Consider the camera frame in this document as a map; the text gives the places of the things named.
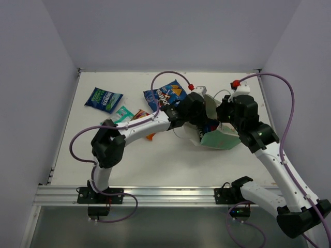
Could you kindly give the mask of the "dark blue red snack packet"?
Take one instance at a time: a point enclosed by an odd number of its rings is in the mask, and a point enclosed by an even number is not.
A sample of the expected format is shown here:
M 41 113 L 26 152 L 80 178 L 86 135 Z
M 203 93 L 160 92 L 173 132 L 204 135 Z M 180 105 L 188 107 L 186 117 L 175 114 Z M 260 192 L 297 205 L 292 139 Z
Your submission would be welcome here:
M 218 121 L 211 120 L 210 122 L 208 122 L 207 124 L 205 124 L 202 127 L 202 132 L 203 132 L 203 134 L 205 134 L 205 133 L 209 133 L 209 132 L 215 131 L 218 128 L 218 126 L 219 126 L 219 122 Z

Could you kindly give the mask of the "blue cookie snack packet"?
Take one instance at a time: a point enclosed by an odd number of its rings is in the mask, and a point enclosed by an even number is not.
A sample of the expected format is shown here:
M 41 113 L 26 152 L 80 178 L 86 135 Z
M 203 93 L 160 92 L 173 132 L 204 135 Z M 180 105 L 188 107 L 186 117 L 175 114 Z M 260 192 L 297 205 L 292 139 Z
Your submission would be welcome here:
M 157 107 L 161 109 L 164 106 L 178 104 L 185 99 L 187 93 L 179 82 L 174 80 L 161 88 L 154 89 L 153 91 L 144 91 L 143 96 L 149 107 L 155 112 Z

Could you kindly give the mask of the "green printed paper bag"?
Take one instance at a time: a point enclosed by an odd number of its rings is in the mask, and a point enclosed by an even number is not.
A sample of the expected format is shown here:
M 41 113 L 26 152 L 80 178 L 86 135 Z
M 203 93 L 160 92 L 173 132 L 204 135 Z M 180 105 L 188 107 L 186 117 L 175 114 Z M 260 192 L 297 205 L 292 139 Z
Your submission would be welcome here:
M 215 99 L 206 94 L 204 96 L 204 101 L 206 106 L 206 114 L 209 118 L 208 122 L 211 120 L 218 121 L 216 113 L 217 102 Z M 196 146 L 230 150 L 241 143 L 237 131 L 232 126 L 222 124 L 219 121 L 218 128 L 215 131 L 205 133 L 203 138 L 200 140 L 197 132 L 197 126 L 203 127 L 205 124 L 191 124 L 188 121 L 185 121 L 178 112 L 178 104 L 171 105 L 171 107 L 173 107 L 178 113 L 178 125 L 184 128 L 186 133 L 185 139 L 191 140 Z

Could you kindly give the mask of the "orange snack packet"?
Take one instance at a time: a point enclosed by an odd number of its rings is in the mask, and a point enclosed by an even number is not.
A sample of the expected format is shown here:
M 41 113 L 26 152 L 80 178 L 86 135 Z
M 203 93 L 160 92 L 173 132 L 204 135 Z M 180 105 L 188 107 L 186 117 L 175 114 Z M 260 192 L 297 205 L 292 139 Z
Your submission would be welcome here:
M 144 110 L 139 110 L 133 117 L 131 120 L 136 120 L 136 119 L 139 119 L 139 118 L 143 118 L 143 117 L 146 117 L 148 116 L 149 113 L 144 111 Z M 154 137 L 155 133 L 152 133 L 152 134 L 149 134 L 148 136 L 146 136 L 146 139 L 149 140 L 149 141 L 152 141 L 153 140 L 153 137 Z

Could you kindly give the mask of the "green mint snack packet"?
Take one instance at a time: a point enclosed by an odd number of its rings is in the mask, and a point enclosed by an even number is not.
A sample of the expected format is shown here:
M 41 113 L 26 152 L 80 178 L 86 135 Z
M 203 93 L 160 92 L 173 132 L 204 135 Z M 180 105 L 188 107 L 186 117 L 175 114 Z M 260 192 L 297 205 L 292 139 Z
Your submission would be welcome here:
M 102 125 L 106 120 L 112 120 L 114 123 L 127 122 L 133 118 L 134 114 L 128 110 L 125 106 L 121 106 L 115 113 L 111 114 L 110 117 L 100 122 Z

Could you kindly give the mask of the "blue Burts crisps packet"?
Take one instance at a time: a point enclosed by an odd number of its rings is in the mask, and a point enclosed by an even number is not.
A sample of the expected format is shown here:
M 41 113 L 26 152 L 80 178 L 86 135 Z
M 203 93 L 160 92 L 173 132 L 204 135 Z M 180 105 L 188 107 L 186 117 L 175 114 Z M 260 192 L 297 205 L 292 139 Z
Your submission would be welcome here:
M 123 94 L 95 87 L 84 105 L 112 114 L 122 97 Z

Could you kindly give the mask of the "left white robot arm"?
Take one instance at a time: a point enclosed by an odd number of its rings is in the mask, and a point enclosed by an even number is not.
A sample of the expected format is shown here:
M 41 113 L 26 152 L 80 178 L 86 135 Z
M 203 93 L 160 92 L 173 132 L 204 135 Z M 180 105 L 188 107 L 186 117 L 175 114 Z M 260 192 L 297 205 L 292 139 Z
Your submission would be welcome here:
M 163 107 L 157 113 L 118 124 L 110 120 L 102 125 L 91 141 L 96 165 L 89 180 L 90 198 L 96 203 L 106 200 L 112 167 L 122 160 L 125 147 L 132 142 L 152 133 L 179 128 L 187 122 L 204 124 L 207 121 L 204 95 L 204 92 L 193 91 L 178 105 Z

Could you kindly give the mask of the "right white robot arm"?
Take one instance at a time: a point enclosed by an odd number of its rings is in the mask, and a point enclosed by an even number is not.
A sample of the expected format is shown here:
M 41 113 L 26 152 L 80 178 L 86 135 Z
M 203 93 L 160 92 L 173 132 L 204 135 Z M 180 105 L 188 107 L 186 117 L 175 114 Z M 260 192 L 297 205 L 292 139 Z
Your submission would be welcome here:
M 259 120 L 258 104 L 250 95 L 224 96 L 216 108 L 218 120 L 229 123 L 241 142 L 267 168 L 282 197 L 258 187 L 251 179 L 230 190 L 233 201 L 249 200 L 273 215 L 281 230 L 296 238 L 319 225 L 330 214 L 330 201 L 319 199 L 304 183 L 280 150 L 274 129 Z

